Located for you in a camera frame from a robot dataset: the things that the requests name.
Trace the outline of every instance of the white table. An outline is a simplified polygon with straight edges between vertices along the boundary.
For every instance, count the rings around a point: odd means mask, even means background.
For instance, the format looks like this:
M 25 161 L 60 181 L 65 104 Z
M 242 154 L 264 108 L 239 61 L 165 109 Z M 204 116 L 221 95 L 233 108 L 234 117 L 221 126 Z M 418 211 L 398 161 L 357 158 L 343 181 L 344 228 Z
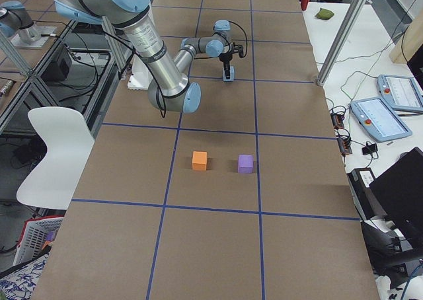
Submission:
M 316 62 L 324 62 L 334 37 L 348 10 L 348 6 L 348 4 L 309 3 L 307 10 L 303 12 L 310 41 L 313 45 L 313 53 Z M 315 18 L 315 14 L 321 7 L 333 11 L 335 15 L 330 20 Z M 386 32 L 371 5 L 365 5 L 337 60 L 343 60 L 347 57 L 369 56 L 382 50 L 388 43 L 390 43 L 390 35 Z M 391 62 L 389 53 L 393 48 L 394 45 L 392 44 L 381 54 L 379 61 L 370 71 L 370 75 L 375 77 L 380 74 L 412 76 L 412 73 L 406 65 L 394 64 Z M 324 85 L 326 96 L 332 99 L 335 105 L 347 106 L 350 100 L 340 90 L 341 85 L 343 85 L 346 79 L 355 71 L 368 73 L 370 67 L 375 63 L 378 57 L 379 54 L 376 54 L 372 57 L 361 57 L 336 63 Z M 360 73 L 356 73 L 350 78 L 344 86 L 344 90 L 347 91 L 350 96 L 353 96 L 363 78 L 365 78 L 364 82 L 354 100 L 379 96 L 376 79 L 365 77 L 365 75 Z M 345 121 L 347 129 L 348 118 L 349 116 L 346 117 Z M 387 145 L 390 142 L 377 144 L 379 148 L 379 158 L 373 160 L 370 165 L 376 177 L 395 163 L 401 153 L 410 151 L 416 146 L 423 149 L 423 116 L 406 117 L 402 119 L 412 130 L 413 135 L 408 138 L 397 139 L 390 145 Z M 354 116 L 350 118 L 350 133 L 354 141 L 360 143 L 365 143 L 367 140 L 372 143 L 375 142 L 359 125 Z M 346 172 L 350 172 L 354 168 L 365 167 L 369 164 L 370 156 L 362 155 L 361 145 L 353 143 L 352 151 L 353 155 L 349 155 L 346 158 Z

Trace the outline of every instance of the blue and white device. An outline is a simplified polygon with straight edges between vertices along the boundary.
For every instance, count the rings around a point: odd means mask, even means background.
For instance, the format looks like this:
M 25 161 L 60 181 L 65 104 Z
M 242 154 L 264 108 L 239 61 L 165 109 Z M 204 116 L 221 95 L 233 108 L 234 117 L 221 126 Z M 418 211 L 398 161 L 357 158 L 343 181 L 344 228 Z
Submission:
M 412 135 L 410 128 L 381 97 L 353 101 L 351 111 L 367 133 L 378 142 Z
M 422 91 L 414 78 L 380 75 L 377 84 L 381 96 L 394 110 L 423 112 Z

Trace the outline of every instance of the green object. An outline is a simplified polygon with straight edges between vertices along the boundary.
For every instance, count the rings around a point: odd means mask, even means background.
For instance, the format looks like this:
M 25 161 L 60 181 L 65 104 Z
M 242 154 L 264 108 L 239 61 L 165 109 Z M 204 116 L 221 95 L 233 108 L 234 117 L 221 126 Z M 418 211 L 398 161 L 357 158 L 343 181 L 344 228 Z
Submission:
M 332 11 L 324 8 L 320 8 L 320 11 L 316 14 L 316 18 L 328 20 L 331 19 L 335 15 Z

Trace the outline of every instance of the patterned fabric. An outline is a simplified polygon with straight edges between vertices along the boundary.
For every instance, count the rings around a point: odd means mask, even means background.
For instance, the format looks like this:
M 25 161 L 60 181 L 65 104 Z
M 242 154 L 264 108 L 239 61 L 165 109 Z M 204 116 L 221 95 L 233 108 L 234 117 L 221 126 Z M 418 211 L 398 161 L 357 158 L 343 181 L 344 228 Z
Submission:
M 0 280 L 0 290 L 7 300 L 30 299 L 47 258 L 48 254 L 45 254 Z

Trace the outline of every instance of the white chair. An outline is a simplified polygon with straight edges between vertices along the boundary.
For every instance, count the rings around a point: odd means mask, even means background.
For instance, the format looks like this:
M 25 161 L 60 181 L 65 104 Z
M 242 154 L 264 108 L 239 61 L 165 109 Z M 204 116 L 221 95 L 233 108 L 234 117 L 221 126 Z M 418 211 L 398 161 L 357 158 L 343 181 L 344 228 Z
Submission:
M 29 120 L 47 145 L 47 154 L 18 189 L 26 206 L 67 209 L 94 145 L 84 117 L 64 107 L 30 110 Z

